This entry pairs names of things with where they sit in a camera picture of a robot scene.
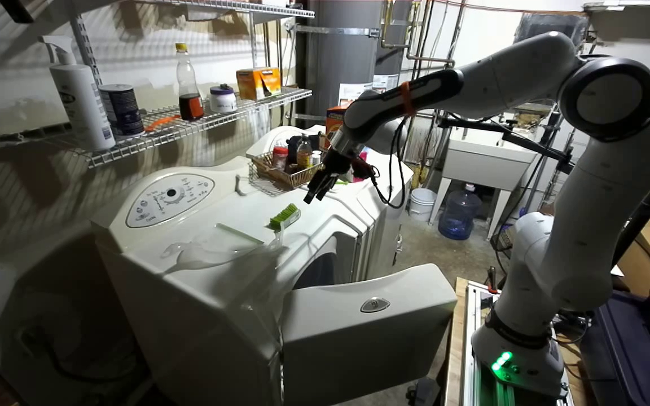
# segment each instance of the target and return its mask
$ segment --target white machine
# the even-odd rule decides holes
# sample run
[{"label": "white machine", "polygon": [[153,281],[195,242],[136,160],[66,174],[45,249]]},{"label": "white machine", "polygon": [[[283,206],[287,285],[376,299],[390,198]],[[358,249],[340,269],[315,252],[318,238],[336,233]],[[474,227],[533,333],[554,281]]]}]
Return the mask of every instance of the white machine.
[{"label": "white machine", "polygon": [[179,406],[332,404],[432,365],[456,300],[442,274],[363,281],[397,239],[370,183],[340,186],[275,238],[270,219],[301,201],[254,187],[238,159],[159,171],[99,222],[125,314]]},{"label": "white machine", "polygon": [[589,311],[609,299],[618,234],[650,194],[645,66],[609,56],[582,62],[568,37],[544,34],[463,70],[363,95],[345,110],[343,132],[306,198],[324,198],[378,127],[397,116],[435,106],[483,121],[525,101],[555,99],[565,121],[591,142],[560,190],[555,214],[533,213],[518,222],[505,290],[472,337],[476,361],[499,382],[547,398],[562,398],[562,364],[551,340],[555,311]]}]

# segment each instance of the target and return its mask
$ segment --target spray bottle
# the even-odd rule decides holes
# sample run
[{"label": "spray bottle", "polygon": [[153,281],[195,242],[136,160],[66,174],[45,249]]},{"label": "spray bottle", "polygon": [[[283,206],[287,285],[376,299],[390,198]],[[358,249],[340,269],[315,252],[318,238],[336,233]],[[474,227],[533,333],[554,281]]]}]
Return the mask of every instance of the spray bottle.
[{"label": "spray bottle", "polygon": [[72,42],[63,37],[43,37],[42,42],[47,46],[50,73],[72,123],[78,144],[88,152],[116,148],[96,75],[88,66],[78,66]]}]

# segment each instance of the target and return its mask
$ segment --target small box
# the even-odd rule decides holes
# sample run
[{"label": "small box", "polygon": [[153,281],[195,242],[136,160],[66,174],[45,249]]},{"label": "small box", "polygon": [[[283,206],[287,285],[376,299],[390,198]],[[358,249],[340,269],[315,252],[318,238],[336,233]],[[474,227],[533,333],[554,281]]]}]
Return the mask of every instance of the small box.
[{"label": "small box", "polygon": [[273,180],[275,187],[283,187],[283,190],[296,190],[310,183],[315,176],[315,167],[306,167],[306,170],[290,174],[270,159],[252,159],[252,160],[256,163],[259,179],[270,179]]},{"label": "small box", "polygon": [[351,106],[351,101],[340,101],[336,106],[327,109],[324,149],[331,148],[334,134],[343,127],[343,116],[345,116],[347,106]]},{"label": "small box", "polygon": [[238,70],[240,99],[265,99],[271,95],[281,95],[281,91],[281,69]]}]

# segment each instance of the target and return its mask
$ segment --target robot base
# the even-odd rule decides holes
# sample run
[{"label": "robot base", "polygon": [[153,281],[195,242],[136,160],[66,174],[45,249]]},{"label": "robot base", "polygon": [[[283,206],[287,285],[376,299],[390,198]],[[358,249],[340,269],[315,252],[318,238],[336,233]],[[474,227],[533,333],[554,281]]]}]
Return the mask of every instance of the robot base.
[{"label": "robot base", "polygon": [[509,387],[554,400],[568,396],[562,387],[565,364],[554,340],[544,348],[521,348],[485,326],[472,337],[472,349],[483,374],[491,373]]},{"label": "robot base", "polygon": [[525,349],[505,340],[498,330],[483,326],[483,296],[489,296],[483,285],[468,285],[461,406],[572,406],[569,378],[555,340],[540,349]]}]

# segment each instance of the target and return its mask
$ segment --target wire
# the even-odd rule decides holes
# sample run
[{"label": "wire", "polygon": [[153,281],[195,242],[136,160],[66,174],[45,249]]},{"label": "wire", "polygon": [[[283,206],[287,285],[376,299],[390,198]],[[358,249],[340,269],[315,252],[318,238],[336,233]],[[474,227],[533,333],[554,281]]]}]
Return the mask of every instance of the wire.
[{"label": "wire", "polygon": [[542,170],[542,164],[547,163],[547,157],[540,157],[540,160],[536,163],[528,180],[525,183],[525,187],[519,190],[518,198],[501,213],[501,219],[498,224],[498,231],[491,239],[491,247],[499,252],[501,247],[498,247],[495,242],[501,238],[505,222],[512,217],[512,213],[519,207],[519,203],[525,201],[526,192],[530,190],[530,183],[536,180],[537,171]]},{"label": "wire", "polygon": [[36,334],[36,338],[39,338],[39,345],[45,349],[47,360],[52,361],[55,371],[57,371],[61,378],[69,378],[69,379],[72,379],[72,382],[83,382],[83,384],[113,384],[113,382],[131,379],[133,373],[138,371],[138,369],[131,369],[127,374],[117,374],[117,378],[83,378],[83,374],[72,373],[72,371],[69,371],[69,369],[61,365],[61,361],[60,361],[60,356],[57,356],[57,353],[55,353],[52,340],[50,340],[47,334],[43,334],[43,333],[35,333],[35,334]]},{"label": "wire", "polygon": [[568,365],[568,371],[569,371],[569,374],[574,374],[577,379],[582,379],[582,374],[577,374],[572,369],[572,364],[565,364]]},{"label": "wire", "polygon": [[562,349],[569,349],[572,355],[580,356],[580,349],[579,349],[572,340],[555,338],[555,343],[558,343]]},{"label": "wire", "polygon": [[[370,183],[376,186],[378,197],[394,211],[403,211],[406,206],[406,174],[403,170],[403,128],[408,123],[408,116],[397,125],[395,136],[390,140],[390,159],[388,159],[388,197],[382,194],[378,186],[378,171],[370,171]],[[399,203],[394,203],[394,157],[397,159],[397,170],[399,170]]]},{"label": "wire", "polygon": [[503,260],[501,260],[501,250],[498,250],[498,263],[501,267],[501,274],[509,275],[505,267],[503,267]]}]

